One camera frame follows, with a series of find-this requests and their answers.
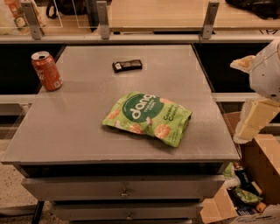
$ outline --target drawer knob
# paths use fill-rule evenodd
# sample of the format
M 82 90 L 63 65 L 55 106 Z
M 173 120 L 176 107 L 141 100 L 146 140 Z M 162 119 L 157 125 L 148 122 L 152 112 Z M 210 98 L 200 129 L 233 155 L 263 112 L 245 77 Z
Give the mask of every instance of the drawer knob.
M 120 194 L 122 199 L 127 199 L 130 195 L 126 192 L 126 189 L 123 188 L 123 192 Z
M 132 221 L 132 220 L 133 220 L 130 212 L 129 212 L 129 214 L 128 214 L 128 217 L 126 217 L 126 220 L 127 220 L 127 221 Z

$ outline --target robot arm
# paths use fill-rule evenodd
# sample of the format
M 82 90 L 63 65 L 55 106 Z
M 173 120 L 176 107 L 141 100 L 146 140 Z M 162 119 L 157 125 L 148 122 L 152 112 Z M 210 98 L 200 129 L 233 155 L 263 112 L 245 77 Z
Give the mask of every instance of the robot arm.
M 234 141 L 251 141 L 280 112 L 280 39 L 273 40 L 256 56 L 234 60 L 232 68 L 249 74 L 250 87 L 263 99 L 245 101 Z

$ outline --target green bag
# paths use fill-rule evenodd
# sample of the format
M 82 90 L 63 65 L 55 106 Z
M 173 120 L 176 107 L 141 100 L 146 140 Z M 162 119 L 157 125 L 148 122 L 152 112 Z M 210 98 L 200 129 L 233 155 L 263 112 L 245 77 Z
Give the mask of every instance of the green bag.
M 117 101 L 102 124 L 157 137 L 170 146 L 178 147 L 191 114 L 192 111 L 175 102 L 131 92 Z

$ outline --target red can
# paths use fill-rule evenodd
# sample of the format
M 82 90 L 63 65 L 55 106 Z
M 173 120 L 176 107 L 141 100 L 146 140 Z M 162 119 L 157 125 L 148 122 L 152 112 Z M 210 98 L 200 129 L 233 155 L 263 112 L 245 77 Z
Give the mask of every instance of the red can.
M 61 87 L 59 70 L 49 52 L 35 52 L 31 56 L 31 63 L 46 90 L 53 91 Z

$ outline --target green oval logo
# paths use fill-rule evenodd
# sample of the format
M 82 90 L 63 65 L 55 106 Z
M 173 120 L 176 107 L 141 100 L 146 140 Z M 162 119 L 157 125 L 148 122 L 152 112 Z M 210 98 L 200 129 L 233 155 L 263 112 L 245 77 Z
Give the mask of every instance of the green oval logo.
M 164 107 L 160 98 L 151 94 L 136 94 L 123 105 L 123 114 L 132 122 L 143 123 L 147 117 L 154 118 Z

